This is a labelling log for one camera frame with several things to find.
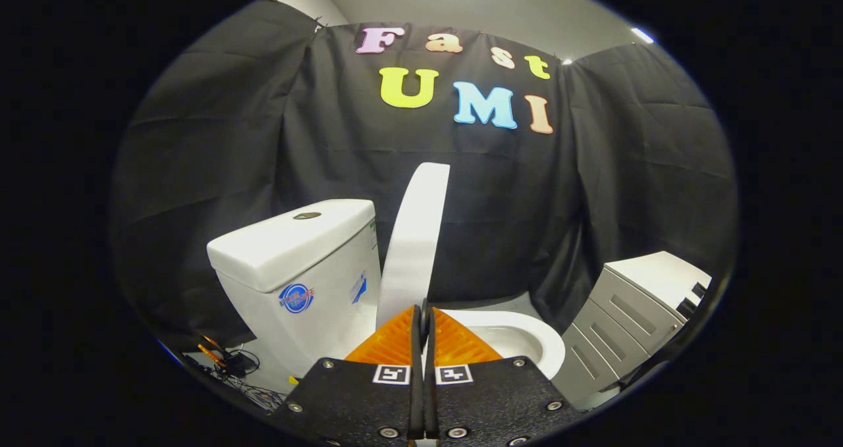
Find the ceiling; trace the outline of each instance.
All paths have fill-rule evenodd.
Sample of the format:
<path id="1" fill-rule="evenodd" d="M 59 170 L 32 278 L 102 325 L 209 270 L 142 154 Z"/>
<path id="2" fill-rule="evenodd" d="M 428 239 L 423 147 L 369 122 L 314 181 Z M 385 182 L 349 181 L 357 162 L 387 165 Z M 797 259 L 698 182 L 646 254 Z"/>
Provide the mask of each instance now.
<path id="1" fill-rule="evenodd" d="M 349 23 L 451 26 L 530 45 L 560 60 L 640 40 L 623 18 L 593 0 L 332 0 Z"/>

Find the blue circular logo sticker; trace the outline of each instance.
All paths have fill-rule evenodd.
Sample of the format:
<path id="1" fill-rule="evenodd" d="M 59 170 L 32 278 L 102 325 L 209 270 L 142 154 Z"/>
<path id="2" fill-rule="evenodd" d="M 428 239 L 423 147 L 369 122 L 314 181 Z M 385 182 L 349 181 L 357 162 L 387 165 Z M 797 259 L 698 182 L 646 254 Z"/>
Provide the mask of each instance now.
<path id="1" fill-rule="evenodd" d="M 313 302 L 313 289 L 308 289 L 304 284 L 290 284 L 281 291 L 278 302 L 293 314 L 305 312 Z"/>

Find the ceiling light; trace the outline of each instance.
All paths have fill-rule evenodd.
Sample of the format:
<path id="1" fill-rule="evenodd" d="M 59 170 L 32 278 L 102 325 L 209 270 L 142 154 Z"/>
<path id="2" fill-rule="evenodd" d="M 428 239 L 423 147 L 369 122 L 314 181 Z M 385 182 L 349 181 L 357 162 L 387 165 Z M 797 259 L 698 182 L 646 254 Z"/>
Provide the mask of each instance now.
<path id="1" fill-rule="evenodd" d="M 641 39 L 644 39 L 644 42 L 647 42 L 647 44 L 653 44 L 654 40 L 650 39 L 650 36 L 645 35 L 643 32 L 641 32 L 638 27 L 633 27 L 632 32 L 634 32 L 636 36 L 641 37 Z"/>

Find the flush button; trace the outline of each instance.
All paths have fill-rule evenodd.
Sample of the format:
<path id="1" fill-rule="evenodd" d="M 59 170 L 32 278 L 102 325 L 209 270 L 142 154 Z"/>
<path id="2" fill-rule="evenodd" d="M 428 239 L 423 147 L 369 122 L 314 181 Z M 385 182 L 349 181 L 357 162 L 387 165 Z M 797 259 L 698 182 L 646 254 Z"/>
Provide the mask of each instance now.
<path id="1" fill-rule="evenodd" d="M 319 212 L 307 212 L 307 213 L 299 213 L 293 220 L 307 220 L 307 219 L 315 219 L 316 217 L 320 216 L 322 213 Z"/>

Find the orange gripper pad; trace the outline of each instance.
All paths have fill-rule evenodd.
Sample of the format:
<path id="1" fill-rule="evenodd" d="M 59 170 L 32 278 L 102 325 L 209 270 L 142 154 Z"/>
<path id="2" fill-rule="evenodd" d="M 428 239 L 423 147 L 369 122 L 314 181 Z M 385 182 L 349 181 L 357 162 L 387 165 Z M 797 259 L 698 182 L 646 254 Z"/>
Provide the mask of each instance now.
<path id="1" fill-rule="evenodd" d="M 436 307 L 433 309 L 436 324 L 436 340 L 433 353 L 433 366 L 451 366 L 491 362 L 503 359 L 494 348 L 483 342 L 466 326 L 455 321 Z"/>
<path id="2" fill-rule="evenodd" d="M 412 364 L 413 309 L 395 315 L 362 342 L 346 361 L 372 364 Z"/>

